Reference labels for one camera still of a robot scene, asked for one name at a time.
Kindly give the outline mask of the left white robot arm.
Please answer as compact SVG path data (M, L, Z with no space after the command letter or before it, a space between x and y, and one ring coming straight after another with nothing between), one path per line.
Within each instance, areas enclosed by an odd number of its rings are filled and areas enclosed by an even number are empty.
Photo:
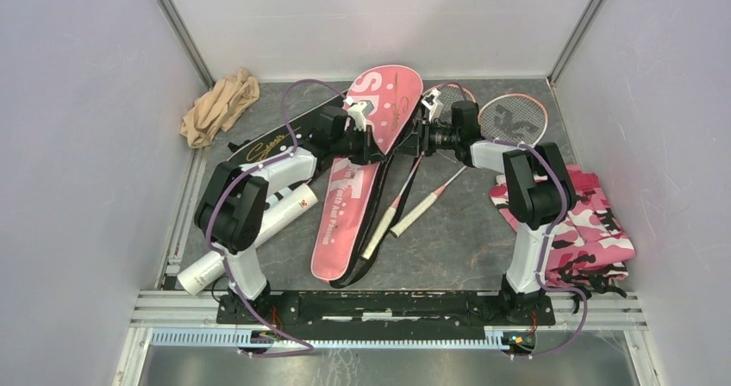
M213 178L221 194L205 194L197 213L209 248L222 255L224 272L239 295L238 312L250 323L264 321L270 299L262 295L268 282L253 246L263 225L265 203L275 192L306 183L329 170L337 158L357 165L382 162L384 153L367 117L375 107L358 101L347 109L327 106L316 127L281 153L252 164L225 163Z

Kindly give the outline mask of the black sport racket bag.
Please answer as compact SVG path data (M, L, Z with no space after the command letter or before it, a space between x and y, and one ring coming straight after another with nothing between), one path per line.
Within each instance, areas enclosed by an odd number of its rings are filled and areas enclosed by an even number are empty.
M279 199L288 195L299 185L309 183L320 177L323 172L327 171L334 157L326 156L324 152L320 152L314 145L310 145L309 137L316 129L324 129L324 117L320 117L322 111L328 108L341 108L343 100L337 96L325 103L319 104L312 109L304 111L302 114L293 117L289 124L295 133L298 141L298 152L302 153L301 148L305 148L317 157L317 163L312 173L305 176L304 169L291 168L288 165L280 163L274 165L274 168L281 167L285 173L276 176L274 179L268 179L270 187L267 194L267 200L274 203L273 198L276 195ZM276 158L280 153L290 151L293 147L293 140L286 125L273 129L267 134L263 134L257 139L250 140L239 146L228 158L228 162L237 165L238 168L230 177L234 178L242 171L246 170L250 165L262 165L265 161Z

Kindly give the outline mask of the white shuttlecock tube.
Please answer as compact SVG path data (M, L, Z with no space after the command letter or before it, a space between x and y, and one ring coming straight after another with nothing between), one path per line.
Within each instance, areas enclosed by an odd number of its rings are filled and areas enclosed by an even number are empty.
M315 206L318 199L308 184L301 184L296 188L291 185L281 189L268 197L266 202L269 207L265 209L259 235L247 249L248 252L265 244L273 235ZM178 281L187 293L194 296L224 274L223 259L219 252L211 251L181 271Z

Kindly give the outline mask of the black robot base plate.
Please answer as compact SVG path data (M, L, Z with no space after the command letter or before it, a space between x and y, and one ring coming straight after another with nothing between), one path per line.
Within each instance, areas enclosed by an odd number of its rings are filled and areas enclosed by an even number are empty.
M254 324L260 315L303 340L467 340L482 339L487 327L556 322L547 296L512 307L497 292L476 290L284 290L251 304L253 312L228 292L219 301L217 323Z

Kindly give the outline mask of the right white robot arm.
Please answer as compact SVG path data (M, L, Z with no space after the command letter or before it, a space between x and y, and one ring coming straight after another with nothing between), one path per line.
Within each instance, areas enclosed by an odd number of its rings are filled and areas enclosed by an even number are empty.
M451 150L465 166L498 172L506 180L508 210L518 225L513 258L503 276L509 293L499 298L497 310L509 324L532 314L527 295L545 288L555 228L576 203L558 146L541 141L547 123L543 104L512 93L482 107L458 101L450 121L424 121L415 129L415 149L421 155Z

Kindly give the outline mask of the pink sport racket bag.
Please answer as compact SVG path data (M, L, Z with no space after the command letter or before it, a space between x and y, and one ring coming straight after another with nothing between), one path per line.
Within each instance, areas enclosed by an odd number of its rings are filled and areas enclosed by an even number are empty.
M386 155L379 164L356 165L336 158L329 170L321 223L310 269L334 289L353 283L360 250L368 244L382 186L393 153L409 129L423 91L422 77L405 65L381 65L361 73L350 85L351 103L368 101L366 116L375 144Z

